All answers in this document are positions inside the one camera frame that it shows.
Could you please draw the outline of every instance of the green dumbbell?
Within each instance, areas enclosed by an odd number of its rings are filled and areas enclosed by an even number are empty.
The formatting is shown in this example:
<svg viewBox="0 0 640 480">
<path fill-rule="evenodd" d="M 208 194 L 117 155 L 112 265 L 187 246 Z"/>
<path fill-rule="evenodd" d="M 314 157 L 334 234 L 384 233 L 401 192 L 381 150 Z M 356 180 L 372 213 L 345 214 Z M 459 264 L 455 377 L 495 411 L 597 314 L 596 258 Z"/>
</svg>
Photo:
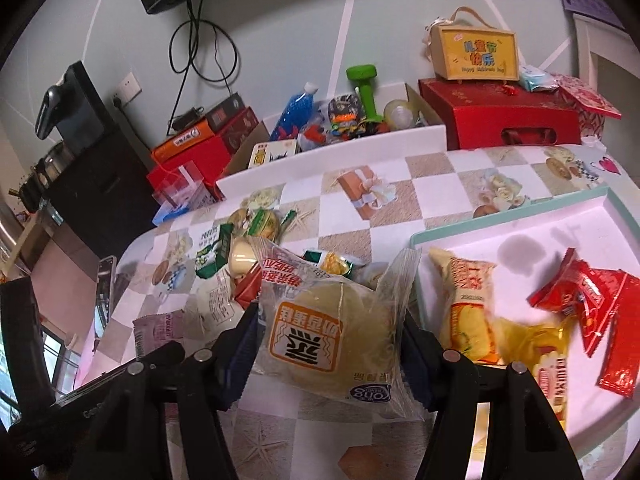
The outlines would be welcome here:
<svg viewBox="0 0 640 480">
<path fill-rule="evenodd" d="M 367 115 L 367 121 L 381 123 L 384 119 L 376 111 L 376 102 L 373 99 L 373 87 L 371 80 L 378 76 L 375 65 L 352 66 L 347 69 L 347 79 L 356 85 L 360 101 Z"/>
</svg>

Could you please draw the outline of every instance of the checkered tablecloth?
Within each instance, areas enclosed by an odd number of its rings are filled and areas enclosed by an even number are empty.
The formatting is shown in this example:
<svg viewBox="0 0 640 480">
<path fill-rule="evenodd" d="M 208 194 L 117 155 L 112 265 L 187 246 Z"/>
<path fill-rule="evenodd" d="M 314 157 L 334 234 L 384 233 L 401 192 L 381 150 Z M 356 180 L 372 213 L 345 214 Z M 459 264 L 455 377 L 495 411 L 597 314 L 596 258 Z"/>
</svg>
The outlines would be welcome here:
<svg viewBox="0 0 640 480">
<path fill-rule="evenodd" d="M 287 182 L 274 188 L 271 195 L 277 208 L 285 212 L 296 209 L 301 220 L 284 235 L 281 245 L 297 254 L 319 248 L 365 261 L 391 261 L 407 247 L 413 234 L 472 218 L 486 204 L 488 170 L 516 181 L 521 186 L 517 195 L 526 198 L 526 203 L 606 181 L 632 212 L 638 210 L 640 194 L 633 194 L 638 188 L 615 161 L 614 168 L 620 168 L 620 174 L 608 171 L 610 164 L 602 164 L 602 152 L 584 146 L 571 146 L 571 150 L 575 158 L 584 161 L 591 179 L 575 174 L 559 176 L 554 165 L 547 163 L 549 151 L 532 146 L 431 153 L 370 164 L 377 176 L 396 186 L 397 194 L 397 200 L 370 221 L 360 218 L 337 182 L 337 177 L 351 168 Z M 152 293 L 151 277 L 156 267 L 190 229 L 203 223 L 222 223 L 245 199 L 209 206 L 155 230 L 153 248 L 137 265 L 84 382 L 135 357 L 134 319 L 178 310 L 193 297 L 195 276 L 189 271 L 161 304 Z M 237 405 L 220 417 L 241 479 L 292 480 L 412 479 L 433 420 L 428 414 L 426 421 L 385 420 L 255 375 L 249 378 Z M 640 431 L 636 418 L 581 459 L 587 479 L 607 479 L 620 468 Z M 176 427 L 170 431 L 170 453 L 176 478 L 187 478 Z"/>
</svg>

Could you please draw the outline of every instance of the pink heart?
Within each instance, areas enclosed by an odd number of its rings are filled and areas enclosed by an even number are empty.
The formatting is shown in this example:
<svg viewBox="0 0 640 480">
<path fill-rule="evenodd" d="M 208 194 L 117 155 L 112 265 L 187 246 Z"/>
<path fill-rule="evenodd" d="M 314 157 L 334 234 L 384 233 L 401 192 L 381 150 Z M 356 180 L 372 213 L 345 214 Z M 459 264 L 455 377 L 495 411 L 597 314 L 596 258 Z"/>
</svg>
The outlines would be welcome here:
<svg viewBox="0 0 640 480">
<path fill-rule="evenodd" d="M 603 170 L 610 171 L 611 173 L 620 174 L 620 170 L 616 166 L 616 163 L 613 162 L 608 156 L 603 156 L 602 159 L 598 162 Z"/>
</svg>

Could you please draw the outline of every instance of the black chinese character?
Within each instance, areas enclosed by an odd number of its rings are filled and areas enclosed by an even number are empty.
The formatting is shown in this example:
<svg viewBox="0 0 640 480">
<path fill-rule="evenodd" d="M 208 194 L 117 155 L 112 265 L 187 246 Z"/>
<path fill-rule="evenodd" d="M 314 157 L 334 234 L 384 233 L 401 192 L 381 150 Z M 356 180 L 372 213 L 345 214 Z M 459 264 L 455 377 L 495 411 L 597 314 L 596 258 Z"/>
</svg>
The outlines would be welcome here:
<svg viewBox="0 0 640 480">
<path fill-rule="evenodd" d="M 290 328 L 287 335 L 289 343 L 285 355 L 310 365 L 318 364 L 318 349 L 320 348 L 320 336 L 313 337 L 303 330 Z"/>
</svg>

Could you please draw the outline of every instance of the yellow gift box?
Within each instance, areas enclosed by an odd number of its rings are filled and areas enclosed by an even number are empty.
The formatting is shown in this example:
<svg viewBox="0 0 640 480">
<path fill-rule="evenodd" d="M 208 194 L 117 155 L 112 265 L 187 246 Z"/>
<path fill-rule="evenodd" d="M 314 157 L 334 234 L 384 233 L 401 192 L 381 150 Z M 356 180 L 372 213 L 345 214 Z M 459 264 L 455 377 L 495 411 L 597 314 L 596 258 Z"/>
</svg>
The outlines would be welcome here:
<svg viewBox="0 0 640 480">
<path fill-rule="evenodd" d="M 461 11 L 473 15 L 484 27 L 457 25 Z M 515 33 L 492 27 L 470 7 L 457 8 L 450 20 L 436 20 L 427 29 L 427 58 L 444 79 L 519 79 Z"/>
</svg>

